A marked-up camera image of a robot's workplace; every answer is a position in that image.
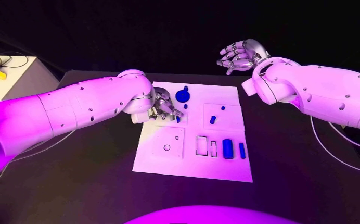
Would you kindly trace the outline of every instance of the yellow object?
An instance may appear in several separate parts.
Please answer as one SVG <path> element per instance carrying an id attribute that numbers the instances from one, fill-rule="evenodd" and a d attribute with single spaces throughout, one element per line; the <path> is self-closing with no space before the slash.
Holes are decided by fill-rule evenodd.
<path id="1" fill-rule="evenodd" d="M 6 74 L 0 71 L 0 79 L 6 80 Z"/>

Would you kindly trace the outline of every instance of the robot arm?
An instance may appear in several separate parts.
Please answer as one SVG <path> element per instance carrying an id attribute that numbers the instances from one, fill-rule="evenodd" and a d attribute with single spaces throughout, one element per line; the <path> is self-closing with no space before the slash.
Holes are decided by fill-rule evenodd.
<path id="1" fill-rule="evenodd" d="M 252 78 L 242 83 L 249 96 L 258 94 L 268 104 L 291 103 L 304 114 L 360 128 L 359 72 L 301 66 L 287 58 L 271 57 L 253 39 L 232 44 L 220 54 L 225 57 L 217 64 L 228 67 L 228 74 L 255 68 Z"/>
<path id="2" fill-rule="evenodd" d="M 131 114 L 134 123 L 160 114 L 183 116 L 169 92 L 153 87 L 138 70 L 0 102 L 0 169 L 35 144 L 112 118 L 121 111 Z"/>

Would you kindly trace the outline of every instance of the robotic hand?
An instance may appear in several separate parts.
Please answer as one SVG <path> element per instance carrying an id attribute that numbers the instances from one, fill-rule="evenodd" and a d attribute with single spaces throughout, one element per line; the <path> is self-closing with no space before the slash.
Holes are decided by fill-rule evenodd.
<path id="1" fill-rule="evenodd" d="M 33 145 L 121 111 L 131 114 L 134 123 L 183 116 L 167 90 L 153 87 L 140 70 L 0 102 L 0 170 Z"/>
<path id="2" fill-rule="evenodd" d="M 222 51 L 217 65 L 233 70 L 253 68 L 242 83 L 248 96 L 258 94 L 266 104 L 291 103 L 298 110 L 331 123 L 360 128 L 360 73 L 320 65 L 301 66 L 271 57 L 253 39 L 233 43 Z"/>

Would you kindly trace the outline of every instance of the dark wall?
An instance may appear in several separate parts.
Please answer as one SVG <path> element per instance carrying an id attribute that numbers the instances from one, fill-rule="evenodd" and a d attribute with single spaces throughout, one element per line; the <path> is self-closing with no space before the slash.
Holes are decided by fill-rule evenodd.
<path id="1" fill-rule="evenodd" d="M 246 38 L 304 65 L 360 70 L 357 1 L 0 0 L 0 41 L 62 71 L 225 74 L 219 50 Z"/>

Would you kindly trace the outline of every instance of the black table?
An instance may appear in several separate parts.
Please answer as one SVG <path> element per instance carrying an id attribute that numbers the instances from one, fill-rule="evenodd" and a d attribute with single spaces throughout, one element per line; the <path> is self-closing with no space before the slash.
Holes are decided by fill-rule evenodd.
<path id="1" fill-rule="evenodd" d="M 61 87 L 111 75 L 117 73 L 71 71 Z M 151 81 L 238 87 L 253 183 L 133 172 L 141 124 L 134 125 L 131 116 L 121 113 L 9 165 L 0 179 L 0 222 L 124 223 L 170 207 L 220 205 L 300 223 L 357 223 L 360 171 L 321 148 L 310 117 L 289 104 L 266 105 L 256 95 L 248 97 L 241 87 L 248 77 L 147 77 Z M 328 123 L 314 119 L 314 124 L 330 151 L 360 167 L 351 144 Z"/>

